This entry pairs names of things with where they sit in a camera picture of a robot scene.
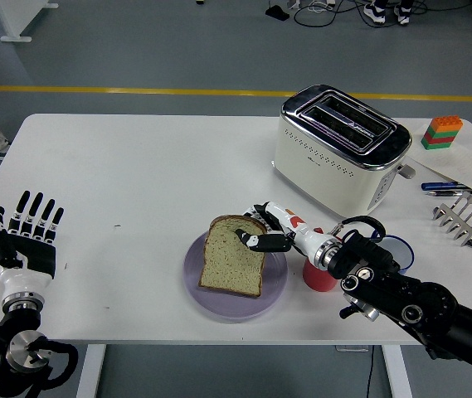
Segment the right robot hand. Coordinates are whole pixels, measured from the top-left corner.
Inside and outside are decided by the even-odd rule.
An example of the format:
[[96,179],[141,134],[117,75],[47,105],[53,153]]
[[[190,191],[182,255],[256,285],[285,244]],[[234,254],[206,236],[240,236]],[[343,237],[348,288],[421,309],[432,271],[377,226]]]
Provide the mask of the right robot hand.
[[247,213],[262,220],[270,232],[258,235],[241,228],[235,233],[243,245],[255,252],[287,252],[294,247],[306,256],[316,269],[327,270],[328,253],[338,249],[338,240],[331,235],[319,233],[291,210],[268,201],[254,205]]

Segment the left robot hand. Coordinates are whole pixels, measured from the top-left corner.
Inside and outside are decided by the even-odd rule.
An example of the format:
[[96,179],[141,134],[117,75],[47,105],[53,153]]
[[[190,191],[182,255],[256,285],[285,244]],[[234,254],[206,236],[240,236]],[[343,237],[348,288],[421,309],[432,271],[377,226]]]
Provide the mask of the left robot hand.
[[6,297],[41,294],[55,278],[57,228],[64,209],[25,191],[5,220],[0,206],[0,282]]

